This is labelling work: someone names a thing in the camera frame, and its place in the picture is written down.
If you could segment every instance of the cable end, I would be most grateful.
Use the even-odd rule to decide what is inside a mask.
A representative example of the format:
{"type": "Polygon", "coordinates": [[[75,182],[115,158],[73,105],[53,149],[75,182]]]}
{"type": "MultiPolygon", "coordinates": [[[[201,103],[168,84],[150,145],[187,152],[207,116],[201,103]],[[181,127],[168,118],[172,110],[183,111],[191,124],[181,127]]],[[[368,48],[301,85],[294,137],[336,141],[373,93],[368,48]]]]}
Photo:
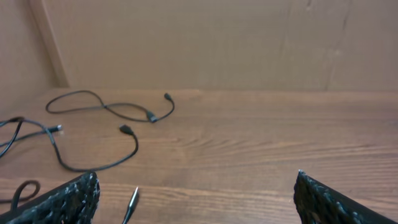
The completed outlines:
{"type": "Polygon", "coordinates": [[[168,94],[168,93],[165,93],[164,94],[164,98],[166,99],[166,100],[172,100],[172,96],[170,96],[170,94],[168,94]]]}
{"type": "Polygon", "coordinates": [[[147,118],[151,123],[158,121],[159,119],[150,111],[147,111],[147,118]]]}
{"type": "Polygon", "coordinates": [[[57,132],[57,131],[62,131],[62,125],[59,124],[59,125],[57,125],[57,126],[50,127],[50,128],[49,128],[49,131],[50,131],[51,133],[54,133],[54,132],[57,132]]]}
{"type": "Polygon", "coordinates": [[[119,130],[120,130],[121,132],[123,132],[124,134],[130,134],[130,135],[132,135],[132,134],[134,133],[134,131],[132,131],[132,129],[131,129],[129,126],[125,125],[125,124],[121,124],[121,125],[119,126],[119,130]]]}

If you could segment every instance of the tabletop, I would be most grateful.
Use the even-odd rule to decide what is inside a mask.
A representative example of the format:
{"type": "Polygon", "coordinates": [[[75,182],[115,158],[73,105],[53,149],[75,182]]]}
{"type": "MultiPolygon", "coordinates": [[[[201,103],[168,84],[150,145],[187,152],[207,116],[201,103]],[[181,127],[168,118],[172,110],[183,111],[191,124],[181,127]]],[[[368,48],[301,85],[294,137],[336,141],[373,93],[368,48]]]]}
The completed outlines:
{"type": "MultiPolygon", "coordinates": [[[[63,132],[55,134],[61,155],[80,168],[131,152],[133,139],[118,127],[134,130],[137,154],[97,172],[101,197],[94,223],[121,223],[137,186],[141,197],[130,223],[300,223],[293,202],[299,169],[398,221],[398,93],[172,90],[174,113],[150,124],[106,110],[45,111],[49,100],[69,91],[50,90],[1,120],[25,116],[62,124],[63,132]]],[[[93,91],[105,103],[137,103],[158,116],[171,107],[165,90],[93,91]]],[[[76,95],[52,109],[97,104],[92,96],[76,95]]],[[[9,140],[15,127],[1,128],[0,140],[9,140]]],[[[21,134],[36,130],[24,124],[21,134]]],[[[0,169],[0,198],[11,198],[27,179],[40,181],[42,194],[80,175],[58,163],[45,135],[16,142],[0,169]]],[[[0,205],[0,213],[8,210],[0,205]]]]}

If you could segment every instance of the black textured object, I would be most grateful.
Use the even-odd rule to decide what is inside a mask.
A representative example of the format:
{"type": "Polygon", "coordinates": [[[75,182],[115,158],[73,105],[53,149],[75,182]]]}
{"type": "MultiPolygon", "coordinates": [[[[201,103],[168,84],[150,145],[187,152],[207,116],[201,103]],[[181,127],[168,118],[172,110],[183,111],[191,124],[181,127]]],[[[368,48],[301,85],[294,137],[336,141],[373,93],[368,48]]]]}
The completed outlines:
{"type": "Polygon", "coordinates": [[[303,224],[397,224],[299,171],[294,203],[303,224]]]}
{"type": "Polygon", "coordinates": [[[88,172],[0,215],[0,223],[91,223],[99,199],[97,175],[88,172]]]}

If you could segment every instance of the desk surface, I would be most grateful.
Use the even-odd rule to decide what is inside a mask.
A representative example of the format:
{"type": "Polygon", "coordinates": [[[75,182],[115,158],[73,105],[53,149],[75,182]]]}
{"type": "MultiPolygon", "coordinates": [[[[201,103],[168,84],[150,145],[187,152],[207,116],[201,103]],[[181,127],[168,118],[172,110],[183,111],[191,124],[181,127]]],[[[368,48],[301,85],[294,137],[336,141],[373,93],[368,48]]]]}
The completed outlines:
{"type": "MultiPolygon", "coordinates": [[[[126,121],[106,110],[47,114],[45,104],[69,92],[54,89],[21,106],[22,115],[47,126],[67,163],[94,167],[134,147],[119,132],[132,127],[138,153],[98,172],[101,198],[94,223],[121,223],[138,185],[141,200],[131,223],[300,223],[292,200],[297,171],[398,221],[398,93],[270,93],[170,91],[175,112],[155,124],[126,121]]],[[[165,91],[94,90],[105,103],[132,102],[161,115],[165,91]]],[[[87,95],[54,109],[95,105],[87,95]]],[[[126,114],[143,114],[118,108],[126,114]]],[[[0,129],[7,140],[15,126],[0,129]]],[[[22,133],[37,130],[24,125],[22,133]]],[[[0,198],[26,179],[40,193],[78,176],[57,162],[47,136],[16,143],[0,160],[0,198]]],[[[0,205],[0,212],[9,205],[0,205]]]]}

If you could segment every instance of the cardboard wall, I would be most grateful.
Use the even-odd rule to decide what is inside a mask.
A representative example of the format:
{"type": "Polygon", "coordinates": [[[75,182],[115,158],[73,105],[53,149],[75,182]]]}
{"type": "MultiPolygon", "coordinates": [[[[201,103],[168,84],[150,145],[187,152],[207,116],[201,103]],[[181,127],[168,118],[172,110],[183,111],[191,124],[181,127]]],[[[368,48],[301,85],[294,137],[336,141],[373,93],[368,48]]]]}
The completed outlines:
{"type": "Polygon", "coordinates": [[[53,86],[57,81],[29,2],[0,1],[0,114],[53,86]]]}
{"type": "Polygon", "coordinates": [[[32,5],[72,87],[398,90],[395,0],[32,5]]]}

